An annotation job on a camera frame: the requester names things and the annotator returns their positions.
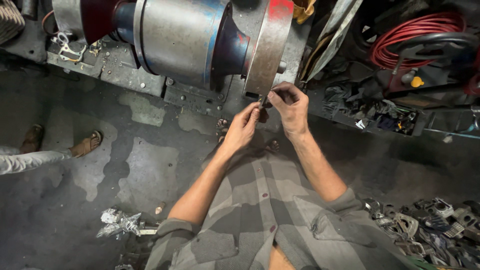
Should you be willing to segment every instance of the hand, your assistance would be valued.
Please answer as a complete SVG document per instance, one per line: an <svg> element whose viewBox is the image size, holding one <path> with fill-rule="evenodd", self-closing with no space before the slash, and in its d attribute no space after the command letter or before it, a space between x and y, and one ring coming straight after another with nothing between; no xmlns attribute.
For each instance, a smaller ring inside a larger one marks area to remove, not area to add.
<svg viewBox="0 0 480 270"><path fill-rule="evenodd" d="M225 135L223 149L233 154L250 143L260 117L259 106L260 102L254 102L235 115Z"/></svg>
<svg viewBox="0 0 480 270"><path fill-rule="evenodd" d="M288 82L282 82L268 93L270 103L280 112L285 135L291 141L310 132L307 124L308 96Z"/></svg>

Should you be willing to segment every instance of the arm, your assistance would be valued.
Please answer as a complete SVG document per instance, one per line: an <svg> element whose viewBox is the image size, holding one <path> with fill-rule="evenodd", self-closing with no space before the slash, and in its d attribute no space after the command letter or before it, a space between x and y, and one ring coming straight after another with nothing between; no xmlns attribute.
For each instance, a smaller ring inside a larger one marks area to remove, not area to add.
<svg viewBox="0 0 480 270"><path fill-rule="evenodd" d="M308 97L293 84L282 82L268 94L280 112L285 135L292 142L307 179L324 201L333 201L347 186L332 169L308 129Z"/></svg>
<svg viewBox="0 0 480 270"><path fill-rule="evenodd" d="M259 102L254 102L235 115L223 144L203 173L189 190L177 201L168 214L176 218L202 225L212 200L225 176L230 159L239 149L252 140L255 125L260 116Z"/></svg>

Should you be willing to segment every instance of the white trousers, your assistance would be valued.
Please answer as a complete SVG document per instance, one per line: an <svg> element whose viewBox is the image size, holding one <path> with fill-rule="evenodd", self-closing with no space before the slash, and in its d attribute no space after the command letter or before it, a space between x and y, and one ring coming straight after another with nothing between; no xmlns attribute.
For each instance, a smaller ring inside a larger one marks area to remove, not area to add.
<svg viewBox="0 0 480 270"><path fill-rule="evenodd" d="M52 164L71 157L72 152L68 148L20 155L17 148L0 146L0 175L33 170L44 164Z"/></svg>

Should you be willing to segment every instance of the plastic bag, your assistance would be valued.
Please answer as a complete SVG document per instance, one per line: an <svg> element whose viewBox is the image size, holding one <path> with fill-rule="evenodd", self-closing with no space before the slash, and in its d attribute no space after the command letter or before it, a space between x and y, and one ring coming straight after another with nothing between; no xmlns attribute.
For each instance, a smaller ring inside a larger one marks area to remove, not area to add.
<svg viewBox="0 0 480 270"><path fill-rule="evenodd" d="M138 229L138 219L142 213L135 214L131 217L127 216L125 213L122 211L115 209L115 208L109 208L105 211L102 212L102 221L117 221L113 223L107 223L105 227L100 229L98 233L96 234L96 237L102 237L106 236L109 237L114 234L118 234L121 232L133 232L134 234L140 236L140 229Z"/></svg>

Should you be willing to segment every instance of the sandal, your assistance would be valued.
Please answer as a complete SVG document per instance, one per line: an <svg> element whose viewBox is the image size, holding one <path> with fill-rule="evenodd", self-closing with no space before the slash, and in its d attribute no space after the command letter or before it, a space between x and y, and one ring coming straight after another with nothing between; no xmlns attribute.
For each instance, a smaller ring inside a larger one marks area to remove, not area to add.
<svg viewBox="0 0 480 270"><path fill-rule="evenodd" d="M230 125L226 119L220 119L216 123L216 141L218 143L220 143L227 135L228 127L230 127Z"/></svg>
<svg viewBox="0 0 480 270"><path fill-rule="evenodd" d="M265 143L265 149L278 152L280 150L280 145L278 144L278 139L272 138Z"/></svg>
<svg viewBox="0 0 480 270"><path fill-rule="evenodd" d="M25 140L20 147L20 153L32 153L40 150L45 129L39 124L33 125L25 134Z"/></svg>
<svg viewBox="0 0 480 270"><path fill-rule="evenodd" d="M98 145L91 147L91 141L94 138L99 138ZM84 155L92 152L95 150L100 144L102 143L103 137L102 134L99 131L94 130L92 135L89 138L83 139L83 141L77 145L75 145L72 148L76 148L77 150L77 155L75 155L75 158L83 157Z"/></svg>

